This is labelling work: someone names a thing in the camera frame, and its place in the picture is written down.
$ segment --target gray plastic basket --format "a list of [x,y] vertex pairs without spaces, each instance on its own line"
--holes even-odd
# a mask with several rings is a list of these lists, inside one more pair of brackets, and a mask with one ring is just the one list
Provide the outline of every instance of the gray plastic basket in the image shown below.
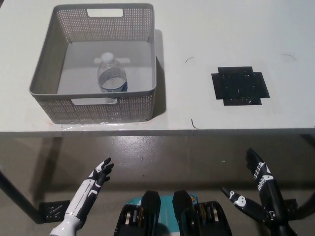
[[[89,9],[122,9],[120,17],[91,17]],[[40,59],[30,85],[30,93],[50,119],[57,124],[90,124],[102,122],[146,121],[152,118],[156,90],[156,54],[154,42],[154,9],[150,4],[75,4],[59,5],[53,10]],[[136,66],[149,63],[152,80],[148,90],[136,89],[118,93],[84,93],[60,88],[64,70],[87,66],[86,57],[77,57],[75,65],[68,57],[75,54],[74,45],[86,42],[85,49],[99,51],[97,44],[125,50]],[[133,52],[143,48],[143,52]],[[81,104],[76,100],[116,98],[114,104]]]

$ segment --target gray floor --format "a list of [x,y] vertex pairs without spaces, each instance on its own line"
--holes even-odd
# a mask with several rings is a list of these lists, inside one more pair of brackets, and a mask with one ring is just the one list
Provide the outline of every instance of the gray floor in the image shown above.
[[[224,185],[256,201],[245,151],[254,148],[268,163],[285,198],[304,202],[314,189],[315,149],[300,136],[78,137],[2,139],[0,169],[34,204],[71,199],[101,160],[115,169],[79,236],[112,236],[119,213],[145,190],[172,193],[187,189],[200,201],[217,200],[234,236],[268,233],[240,213],[219,191]],[[0,191],[1,236],[45,236],[56,224],[36,225]],[[315,232],[315,216],[292,227],[300,236]]]

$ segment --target clear plastic bottle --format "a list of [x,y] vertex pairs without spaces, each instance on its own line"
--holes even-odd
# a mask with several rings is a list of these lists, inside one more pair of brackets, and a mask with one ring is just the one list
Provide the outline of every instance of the clear plastic bottle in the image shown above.
[[126,71],[112,53],[102,54],[97,77],[102,92],[127,91]]

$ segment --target robotic arm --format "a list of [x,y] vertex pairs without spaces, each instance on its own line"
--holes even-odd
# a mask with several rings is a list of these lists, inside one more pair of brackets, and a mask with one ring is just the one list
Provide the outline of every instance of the robotic arm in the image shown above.
[[114,166],[107,165],[110,161],[111,158],[108,158],[101,162],[82,182],[67,208],[63,222],[51,231],[50,236],[76,236],[76,232],[83,227],[102,185],[110,179],[107,175]]
[[315,194],[298,208],[295,199],[283,199],[277,181],[268,166],[251,148],[247,151],[246,161],[247,168],[256,180],[261,205],[232,190],[222,188],[222,192],[241,212],[265,224],[271,236],[296,236],[296,232],[288,222],[303,219],[315,212]]

